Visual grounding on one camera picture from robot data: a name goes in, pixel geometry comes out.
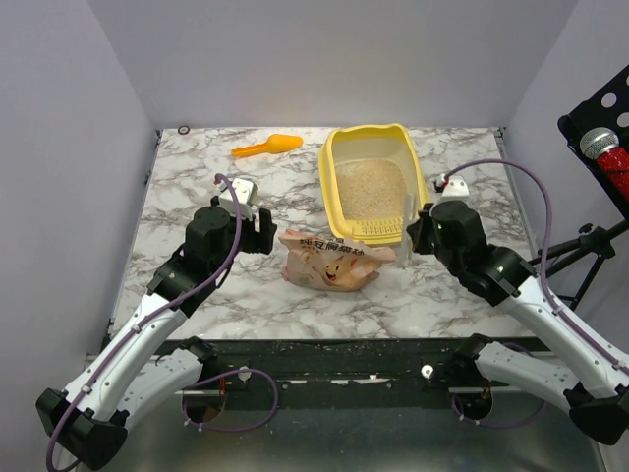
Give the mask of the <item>pink cat litter bag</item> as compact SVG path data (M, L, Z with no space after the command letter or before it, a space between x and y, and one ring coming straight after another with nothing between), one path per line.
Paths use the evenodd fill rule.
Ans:
M389 247L371 248L352 239L323 239L287 229L279 242L288 250L282 276L315 290L358 291L379 277L379 270L396 261Z

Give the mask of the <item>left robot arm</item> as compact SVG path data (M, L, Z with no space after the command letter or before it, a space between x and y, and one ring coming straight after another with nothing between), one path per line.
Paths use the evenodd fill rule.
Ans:
M261 208L244 217L217 205L197 210L183 244L154 273L140 304L92 363L63 389L46 389L35 408L50 443L92 471L120 451L138 420L181 389L221 386L230 371L215 348L193 336L150 359L222 284L235 256L269 254L277 226Z

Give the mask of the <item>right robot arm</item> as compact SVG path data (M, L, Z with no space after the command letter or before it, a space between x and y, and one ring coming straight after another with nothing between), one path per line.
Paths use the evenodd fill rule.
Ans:
M618 443L628 429L627 353L564 305L519 254L488 243L480 216L464 202L425 205L407 232L414 252L435 256L463 287L525 326L561 361L473 334L439 373L465 385L515 386L565 412L592 440Z

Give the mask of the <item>yellow litter box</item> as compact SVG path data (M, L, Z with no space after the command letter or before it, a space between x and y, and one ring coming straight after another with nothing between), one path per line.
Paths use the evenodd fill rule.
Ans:
M408 130L401 124L335 129L318 153L319 182L332 235L368 246L402 241L405 199L429 192Z

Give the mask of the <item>orange plastic scoop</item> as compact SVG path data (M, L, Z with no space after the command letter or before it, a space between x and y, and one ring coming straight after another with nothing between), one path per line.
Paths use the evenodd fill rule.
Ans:
M248 147L237 147L231 150L231 155L235 158L244 158L262 153L282 153L299 148L304 140L299 136L273 134L264 143Z

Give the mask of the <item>red silver microphone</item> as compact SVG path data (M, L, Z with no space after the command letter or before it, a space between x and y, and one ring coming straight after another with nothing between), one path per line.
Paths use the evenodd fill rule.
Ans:
M628 152L620 145L618 136L608 128L594 128L581 138L580 151L628 200Z

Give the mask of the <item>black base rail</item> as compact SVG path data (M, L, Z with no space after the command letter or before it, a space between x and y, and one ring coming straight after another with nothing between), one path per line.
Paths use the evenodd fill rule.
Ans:
M222 399L230 411L279 408L446 408L453 394L487 398L490 385L479 375L454 367L460 338L331 340L192 340L205 362L202 374L241 367L253 369L240 381L194 387L193 400Z

